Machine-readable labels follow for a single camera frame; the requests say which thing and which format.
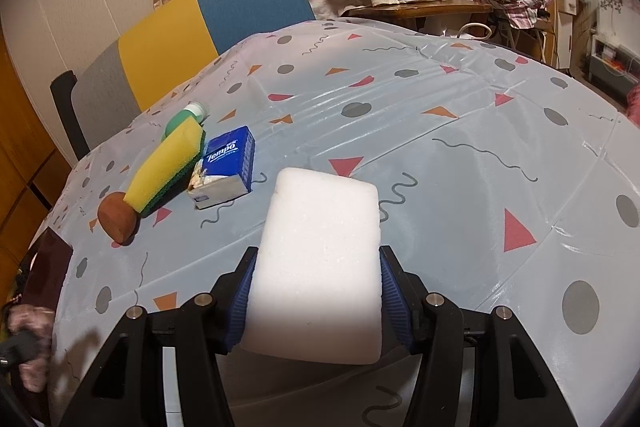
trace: brown egg-shaped object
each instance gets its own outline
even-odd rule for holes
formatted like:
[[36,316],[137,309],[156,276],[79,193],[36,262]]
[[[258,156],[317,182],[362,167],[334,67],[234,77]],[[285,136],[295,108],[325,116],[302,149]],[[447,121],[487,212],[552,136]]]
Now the brown egg-shaped object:
[[112,192],[98,206],[100,226],[116,243],[126,243],[138,223],[138,213],[125,203],[124,192]]

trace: multicolored chair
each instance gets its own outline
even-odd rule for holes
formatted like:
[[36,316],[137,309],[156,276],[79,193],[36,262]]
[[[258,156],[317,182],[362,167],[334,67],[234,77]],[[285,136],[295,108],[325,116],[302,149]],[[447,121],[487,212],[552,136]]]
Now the multicolored chair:
[[80,159],[254,33],[314,19],[308,0],[171,0],[51,91]]

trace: plastic tablecloth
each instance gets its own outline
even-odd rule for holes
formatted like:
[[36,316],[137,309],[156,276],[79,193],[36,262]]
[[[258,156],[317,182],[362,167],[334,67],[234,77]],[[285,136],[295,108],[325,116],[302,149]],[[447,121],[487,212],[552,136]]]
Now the plastic tablecloth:
[[[182,193],[118,247],[100,199],[126,190],[191,100],[210,107],[209,138],[251,129],[252,192],[207,210]],[[511,307],[580,427],[599,425],[640,367],[639,144],[589,89],[492,44],[355,19],[251,36],[82,159],[43,223],[74,248],[54,421],[127,308],[180,306],[259,245],[277,173],[296,166],[376,185],[382,244],[404,269],[459,307]],[[419,357],[388,341],[364,367],[219,357],[236,425],[400,426]],[[167,416],[181,425],[165,356]]]

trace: silver screw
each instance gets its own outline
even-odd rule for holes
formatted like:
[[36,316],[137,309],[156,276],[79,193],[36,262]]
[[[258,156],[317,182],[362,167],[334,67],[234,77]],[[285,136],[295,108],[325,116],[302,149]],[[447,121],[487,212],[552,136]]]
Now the silver screw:
[[140,315],[142,315],[143,313],[144,313],[144,310],[140,306],[132,306],[127,310],[126,315],[130,319],[136,319],[140,317]]
[[213,302],[213,297],[208,293],[201,293],[199,295],[196,295],[196,297],[193,299],[193,302],[195,302],[198,306],[208,306]]
[[507,306],[498,306],[495,309],[495,314],[504,321],[513,317],[513,312]]
[[430,293],[427,295],[427,302],[431,306],[442,306],[444,304],[444,297],[439,293]]

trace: white block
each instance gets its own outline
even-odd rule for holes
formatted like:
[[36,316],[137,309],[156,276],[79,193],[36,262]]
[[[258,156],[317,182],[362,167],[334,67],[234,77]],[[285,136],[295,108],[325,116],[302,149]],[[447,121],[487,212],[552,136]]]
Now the white block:
[[382,348],[375,186],[305,169],[276,180],[249,291],[243,349],[373,363]]

